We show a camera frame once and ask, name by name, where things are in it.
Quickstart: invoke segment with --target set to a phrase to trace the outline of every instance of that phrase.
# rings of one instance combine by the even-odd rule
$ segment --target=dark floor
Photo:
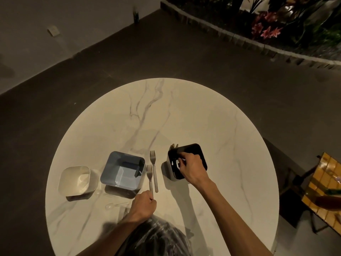
[[[153,77],[221,93],[298,168],[341,160],[339,72],[271,62],[159,10],[0,96],[1,255],[53,255],[45,186],[60,140],[97,98]]]

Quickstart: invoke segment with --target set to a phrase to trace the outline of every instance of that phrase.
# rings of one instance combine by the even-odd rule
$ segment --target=person's right arm
[[[199,155],[181,153],[180,172],[202,194],[210,207],[231,256],[270,256],[272,253],[259,240],[210,180]]]

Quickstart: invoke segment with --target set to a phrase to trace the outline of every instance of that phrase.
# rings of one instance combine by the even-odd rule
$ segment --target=left hand
[[[126,220],[142,224],[152,216],[155,210],[156,200],[153,199],[153,194],[149,190],[146,190],[136,195],[130,211],[126,216]]]

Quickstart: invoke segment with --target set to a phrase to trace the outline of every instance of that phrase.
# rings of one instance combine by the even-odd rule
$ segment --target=white marble table
[[[92,103],[70,126],[60,142],[46,187],[46,220],[57,256],[72,256],[117,222],[119,206],[130,202],[113,196],[99,183],[87,200],[67,201],[58,193],[61,172],[85,165],[98,174],[112,151],[142,156],[156,152],[159,192],[155,215],[185,233],[194,255],[229,255],[217,223],[198,191],[186,180],[163,176],[172,144],[198,143],[210,178],[270,249],[279,216],[274,165],[255,126],[232,102],[202,85],[155,78],[121,86]],[[149,188],[145,178],[140,192]]]

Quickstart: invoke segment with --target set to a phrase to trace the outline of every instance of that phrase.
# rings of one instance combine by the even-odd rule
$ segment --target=fork
[[[153,164],[155,192],[159,192],[158,179],[156,177],[156,167],[155,167],[156,155],[155,155],[154,150],[150,151],[149,158],[150,158],[150,162]]]
[[[151,182],[151,178],[153,177],[153,170],[151,164],[147,164],[147,177],[149,179],[149,190],[153,193],[153,183]]]

